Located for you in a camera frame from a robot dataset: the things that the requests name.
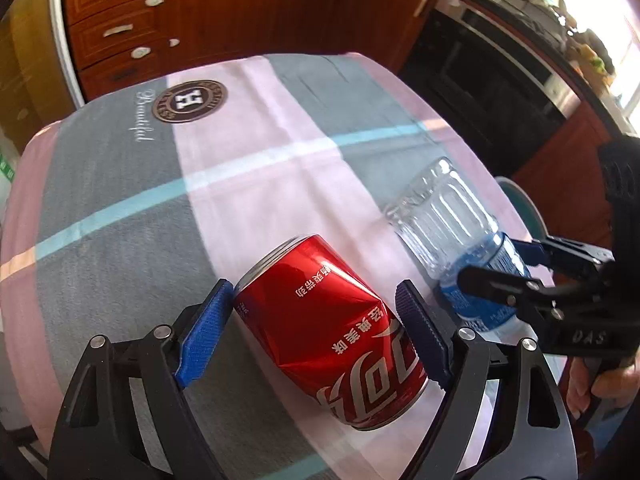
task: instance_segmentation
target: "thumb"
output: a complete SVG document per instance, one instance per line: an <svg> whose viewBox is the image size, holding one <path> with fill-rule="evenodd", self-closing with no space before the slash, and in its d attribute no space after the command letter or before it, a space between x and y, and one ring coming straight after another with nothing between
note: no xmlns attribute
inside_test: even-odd
<svg viewBox="0 0 640 480"><path fill-rule="evenodd" d="M620 407L630 404L640 386L640 372L636 363L627 368L608 370L599 375L591 393L601 399L615 399Z"/></svg>

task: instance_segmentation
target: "table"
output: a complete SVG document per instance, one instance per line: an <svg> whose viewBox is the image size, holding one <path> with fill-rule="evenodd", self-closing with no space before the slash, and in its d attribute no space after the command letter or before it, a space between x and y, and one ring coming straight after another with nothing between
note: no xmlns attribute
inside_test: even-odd
<svg viewBox="0 0 640 480"><path fill-rule="evenodd" d="M158 96L201 80L226 89L203 99L200 108L213 113L184 123L158 119ZM198 108L214 88L199 85L199 94L181 87L174 105ZM139 338L172 322L218 278L237 282L292 236L322 235L391 307L401 280L427 294L381 210L440 156L507 234L530 239L449 125L390 72L355 54L195 68L101 97L40 132L8 202L0 302L12 369L41 441L49 446L62 392L92 335ZM536 272L550 282L548 272ZM132 387L152 463L166 465L142 386ZM442 396L429 383L407 415L358 432L281 374L237 317L205 376L186 390L234 479L395 480ZM485 397L462 467L477 460L491 412Z"/></svg>

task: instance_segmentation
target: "black countertop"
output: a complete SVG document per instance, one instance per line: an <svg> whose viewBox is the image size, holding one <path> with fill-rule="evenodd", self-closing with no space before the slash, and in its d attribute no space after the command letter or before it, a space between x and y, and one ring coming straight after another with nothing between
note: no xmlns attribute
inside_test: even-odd
<svg viewBox="0 0 640 480"><path fill-rule="evenodd" d="M544 38L537 35L528 25L521 21L517 16L509 12L504 7L492 2L490 0L468 0L469 2L478 6L479 9L486 9L490 13L494 14L503 22L507 23L514 28L517 32L527 38L535 50L538 51L543 57L551 60L560 70L559 75L562 76L565 81L569 82L578 89L581 100L587 101L598 118L605 125L607 131L612 138L617 138L623 135L620 126L616 123L607 107L602 103L600 98L591 89L591 86L574 70L569 64L561 52L558 52L554 47L546 42Z"/></svg>

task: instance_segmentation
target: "countertop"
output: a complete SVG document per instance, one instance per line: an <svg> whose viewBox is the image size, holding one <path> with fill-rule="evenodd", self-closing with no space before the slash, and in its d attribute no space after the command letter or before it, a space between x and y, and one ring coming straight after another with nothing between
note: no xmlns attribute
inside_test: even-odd
<svg viewBox="0 0 640 480"><path fill-rule="evenodd" d="M588 83L573 69L569 62L564 58L562 53L554 49L541 36L537 35L517 16L501 7L495 2L489 0L468 0L470 3L478 6L479 9L486 9L510 27L514 28L519 34L523 35L530 41L532 47L539 54L550 60L559 69L559 75L569 84L577 89L578 97L582 101L587 101L598 118L602 121L612 138L620 135L635 135L631 126L626 122L619 108L616 106L613 98L609 95L600 98L588 85Z"/></svg>

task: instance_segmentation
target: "human hand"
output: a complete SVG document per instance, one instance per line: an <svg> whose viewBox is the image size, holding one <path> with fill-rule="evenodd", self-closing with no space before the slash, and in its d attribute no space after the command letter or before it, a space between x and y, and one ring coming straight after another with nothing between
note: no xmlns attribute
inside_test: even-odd
<svg viewBox="0 0 640 480"><path fill-rule="evenodd" d="M589 371L584 361L576 357L569 370L569 389L566 393L566 405L578 419L591 402L590 393L601 399L614 399L616 406L624 408L633 402L640 389L640 351L631 366L608 370L600 374L589 391Z"/></svg>

